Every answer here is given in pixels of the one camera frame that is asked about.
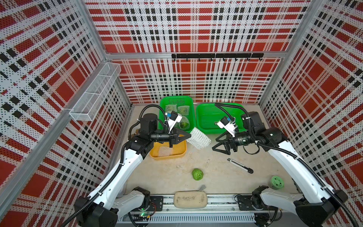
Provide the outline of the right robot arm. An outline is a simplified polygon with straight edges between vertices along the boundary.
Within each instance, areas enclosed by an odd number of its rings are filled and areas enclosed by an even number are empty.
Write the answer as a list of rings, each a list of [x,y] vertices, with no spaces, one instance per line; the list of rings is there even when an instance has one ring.
[[[345,205],[347,194],[335,190],[315,173],[281,130],[265,128],[257,112],[248,112],[243,107],[222,103],[216,103],[215,107],[225,113],[217,123],[225,132],[217,137],[213,151],[230,155],[239,147],[255,144],[278,161],[299,190],[297,194],[289,194],[269,186],[259,186],[251,194],[251,205],[255,210],[262,211],[267,207],[283,209],[297,215],[309,227],[320,227],[343,210],[353,226],[357,226]]]

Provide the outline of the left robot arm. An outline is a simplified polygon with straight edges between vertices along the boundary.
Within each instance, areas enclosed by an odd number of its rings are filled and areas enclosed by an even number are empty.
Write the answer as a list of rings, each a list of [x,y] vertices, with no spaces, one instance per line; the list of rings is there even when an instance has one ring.
[[[129,129],[128,140],[121,147],[120,159],[100,185],[87,197],[80,196],[74,204],[75,212],[61,226],[76,220],[81,227],[114,227],[121,217],[134,209],[147,209],[150,192],[136,187],[126,196],[118,197],[135,168],[153,149],[154,144],[167,142],[169,147],[191,137],[175,128],[182,115],[167,113],[161,106],[147,105]]]

